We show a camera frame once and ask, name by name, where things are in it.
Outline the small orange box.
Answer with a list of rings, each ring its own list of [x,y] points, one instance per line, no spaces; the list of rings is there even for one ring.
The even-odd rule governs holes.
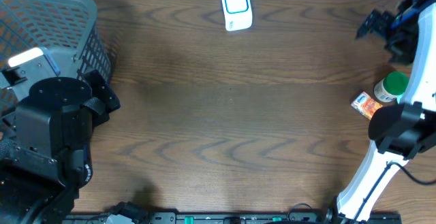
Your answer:
[[[351,107],[353,107],[367,119],[371,120],[374,113],[378,109],[382,108],[383,105],[374,100],[368,93],[363,91],[353,100],[353,102],[351,102]]]

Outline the green lid jar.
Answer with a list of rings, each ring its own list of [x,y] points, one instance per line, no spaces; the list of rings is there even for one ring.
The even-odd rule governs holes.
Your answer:
[[[403,95],[409,78],[402,72],[393,71],[374,87],[374,96],[383,103],[390,103]]]

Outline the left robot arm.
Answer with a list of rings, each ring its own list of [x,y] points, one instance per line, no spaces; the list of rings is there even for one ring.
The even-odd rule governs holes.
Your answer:
[[[68,77],[65,60],[36,47],[9,58],[1,72],[1,86],[18,96],[2,118],[2,223],[60,223],[93,176],[93,130],[120,103],[99,71]]]

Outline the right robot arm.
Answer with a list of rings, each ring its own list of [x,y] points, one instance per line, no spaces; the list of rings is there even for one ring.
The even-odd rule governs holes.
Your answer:
[[[374,10],[356,36],[368,33],[385,40],[392,62],[410,64],[411,76],[400,102],[372,116],[365,158],[321,223],[368,223],[394,175],[435,146],[435,0],[404,0],[395,15]]]

